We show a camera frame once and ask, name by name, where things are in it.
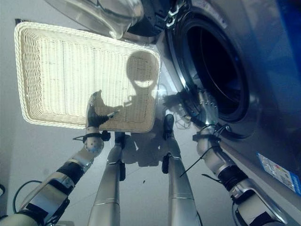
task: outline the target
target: black cable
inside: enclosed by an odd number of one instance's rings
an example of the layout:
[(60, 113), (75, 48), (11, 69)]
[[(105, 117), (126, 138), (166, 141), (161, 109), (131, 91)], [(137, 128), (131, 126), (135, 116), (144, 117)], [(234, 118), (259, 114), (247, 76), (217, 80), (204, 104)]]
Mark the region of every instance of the black cable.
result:
[(201, 216), (199, 215), (198, 211), (197, 211), (197, 214), (198, 214), (199, 222), (201, 223), (201, 226), (203, 226), (203, 222), (202, 222)]
[(220, 134), (224, 131), (224, 129), (226, 129), (229, 125), (228, 124), (224, 124), (223, 126), (221, 126), (217, 131), (214, 132), (215, 133), (218, 133), (217, 137), (220, 136)]
[(197, 162), (198, 161), (200, 161), (202, 158), (200, 157), (198, 160), (196, 160), (196, 162), (194, 163), (194, 164), (192, 164), (187, 170), (185, 170), (181, 175), (180, 175), (180, 177), (181, 176), (183, 176), (188, 170), (190, 170), (195, 164), (197, 164)]
[(72, 138), (72, 140), (80, 140), (80, 141), (83, 141), (83, 140), (79, 139), (80, 137), (83, 138), (84, 136), (75, 137), (75, 138)]
[(238, 226), (237, 221), (236, 221), (236, 218), (235, 218), (235, 215), (234, 215), (234, 204), (235, 204), (235, 203), (234, 203), (234, 201), (233, 201), (233, 203), (232, 203), (232, 217), (233, 217), (235, 226)]
[(222, 184), (222, 182), (221, 182), (220, 180), (214, 179), (214, 178), (212, 178), (211, 176), (209, 176), (208, 174), (203, 174), (203, 173), (202, 173), (202, 176), (207, 177), (207, 178), (209, 178), (209, 179), (212, 179), (212, 180), (216, 181), (217, 183)]
[(188, 170), (190, 170), (195, 164), (197, 164), (197, 162), (200, 161), (200, 160), (204, 157), (204, 155), (205, 155), (211, 148), (214, 148), (214, 147), (219, 147), (219, 146), (212, 146), (212, 147), (208, 148), (208, 149), (204, 152), (204, 154), (203, 154), (198, 160), (196, 160), (196, 162), (195, 162), (194, 164), (192, 164), (187, 170), (185, 170), (185, 171), (180, 175), (180, 177), (183, 176)]
[(24, 183), (21, 187), (19, 187), (19, 189), (16, 191), (14, 199), (13, 199), (13, 211), (14, 211), (14, 213), (17, 213), (17, 210), (16, 210), (16, 199), (17, 199), (17, 196), (18, 196), (19, 192), (21, 191), (21, 189), (25, 185), (27, 185), (29, 183), (42, 183), (42, 181), (39, 181), (39, 180), (30, 180), (30, 181), (27, 181), (26, 183)]
[(202, 154), (202, 156), (200, 157), (201, 159), (205, 156), (205, 154), (210, 150), (210, 149), (212, 149), (212, 148), (214, 148), (214, 147), (219, 147), (219, 146), (212, 146), (212, 147), (210, 147), (210, 148), (208, 148), (205, 152), (204, 152), (204, 154)]
[(204, 126), (200, 131), (199, 131), (199, 133), (200, 132), (202, 132), (204, 129), (206, 129), (207, 127), (209, 127), (209, 126), (214, 126), (215, 127), (215, 125), (214, 124), (209, 124), (209, 125), (206, 125), (206, 126)]

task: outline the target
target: black joint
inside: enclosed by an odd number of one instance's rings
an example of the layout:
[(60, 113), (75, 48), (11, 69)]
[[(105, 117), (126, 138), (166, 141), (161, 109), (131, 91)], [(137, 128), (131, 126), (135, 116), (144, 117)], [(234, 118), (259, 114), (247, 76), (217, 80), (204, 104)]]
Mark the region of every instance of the black joint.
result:
[(65, 199), (64, 202), (61, 204), (61, 206), (57, 209), (57, 211), (53, 214), (53, 217), (55, 217), (52, 220), (52, 224), (55, 225), (59, 219), (61, 218), (61, 216), (64, 214), (65, 209), (67, 208), (67, 206), (69, 205), (70, 200), (69, 199)]
[(121, 145), (121, 149), (125, 147), (125, 132), (115, 132), (115, 143)]
[(244, 192), (238, 198), (234, 198), (233, 196), (231, 196), (231, 199), (234, 201), (235, 204), (240, 205), (245, 200), (247, 200), (248, 198), (250, 198), (253, 194), (255, 194), (255, 192), (253, 190), (248, 190), (248, 191)]
[(261, 215), (257, 216), (252, 221), (252, 223), (250, 223), (250, 226), (263, 226), (265, 224), (272, 223), (272, 222), (278, 222), (278, 221), (273, 220), (267, 212), (264, 212)]
[(72, 190), (73, 190), (72, 186), (65, 187), (64, 185), (62, 185), (61, 182), (58, 182), (55, 179), (50, 180), (49, 184), (52, 185), (53, 187), (55, 187), (57, 190), (63, 192), (65, 195), (69, 195), (72, 192)]
[(2, 192), (0, 193), (0, 196), (2, 196), (5, 193), (5, 187), (0, 184), (0, 189), (2, 190)]
[(247, 179), (248, 176), (237, 165), (234, 165), (229, 166), (220, 172), (218, 178), (227, 191), (230, 191), (240, 181)]
[(111, 133), (104, 130), (101, 134), (101, 138), (102, 138), (103, 141), (109, 141), (111, 139)]
[(162, 172), (164, 174), (168, 174), (169, 157), (170, 157), (170, 154), (168, 153), (167, 155), (165, 155), (163, 157), (163, 160), (162, 160)]
[(48, 212), (36, 205), (29, 203), (26, 205), (26, 210), (22, 210), (17, 214), (27, 215), (35, 220), (38, 225), (44, 225), (44, 218), (48, 215)]
[(83, 143), (85, 143), (88, 137), (100, 137), (101, 139), (103, 138), (102, 134), (100, 133), (88, 133), (83, 136)]
[(124, 181), (126, 179), (126, 165), (124, 162), (120, 163), (120, 180)]
[(65, 162), (65, 164), (57, 170), (57, 172), (67, 175), (74, 184), (84, 175), (83, 168), (74, 162)]

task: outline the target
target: washing machine drum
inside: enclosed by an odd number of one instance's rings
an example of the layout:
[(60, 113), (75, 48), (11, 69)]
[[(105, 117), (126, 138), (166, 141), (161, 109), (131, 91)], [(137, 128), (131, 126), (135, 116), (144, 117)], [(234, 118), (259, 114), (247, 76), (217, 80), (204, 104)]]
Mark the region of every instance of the washing machine drum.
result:
[[(207, 89), (216, 98), (222, 120), (241, 120), (249, 103), (246, 73), (241, 56), (223, 28), (200, 8), (189, 8), (167, 36), (185, 90), (195, 105), (197, 88)], [(189, 111), (197, 114), (196, 109)]]

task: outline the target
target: washing machine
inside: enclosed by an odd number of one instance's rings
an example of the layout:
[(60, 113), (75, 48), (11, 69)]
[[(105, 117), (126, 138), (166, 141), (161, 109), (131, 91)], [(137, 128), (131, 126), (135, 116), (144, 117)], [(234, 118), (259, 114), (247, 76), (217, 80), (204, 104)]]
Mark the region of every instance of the washing machine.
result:
[(188, 0), (170, 14), (165, 36), (187, 113), (199, 114), (207, 89), (218, 127), (229, 125), (223, 141), (301, 195), (301, 3)]

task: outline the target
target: floor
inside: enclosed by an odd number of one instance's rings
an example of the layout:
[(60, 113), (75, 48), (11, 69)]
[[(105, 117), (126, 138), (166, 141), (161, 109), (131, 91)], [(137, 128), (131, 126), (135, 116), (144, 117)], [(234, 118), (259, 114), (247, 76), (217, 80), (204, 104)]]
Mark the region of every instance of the floor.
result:
[[(0, 197), (0, 215), (12, 214), (12, 199), (20, 185), (32, 179), (44, 180), (69, 157), (79, 151), (82, 143), (72, 141), (84, 134), (83, 130), (32, 125), (24, 121), (21, 113), (14, 53), (13, 32), (15, 18), (81, 28), (78, 24), (51, 8), (41, 0), (1, 0), (1, 72), (0, 72), (0, 184), (6, 193)], [(181, 149), (185, 167), (197, 158), (196, 143), (192, 135), (197, 128), (178, 121), (173, 109), (163, 107), (163, 95), (175, 93), (164, 65), (160, 74), (160, 98), (154, 128), (146, 134), (132, 134), (136, 151), (125, 152), (126, 180), (120, 183), (122, 226), (165, 226), (168, 211), (168, 175), (161, 172), (163, 153), (162, 116), (174, 113), (177, 123), (174, 134)], [(71, 203), (61, 218), (62, 225), (86, 225), (96, 191), (104, 171), (106, 157), (113, 147), (114, 137), (70, 195)], [(189, 172), (197, 209), (204, 225), (234, 225), (231, 201), (224, 187), (201, 176), (212, 176), (203, 162)], [(35, 184), (25, 187), (17, 199), (17, 207)]]

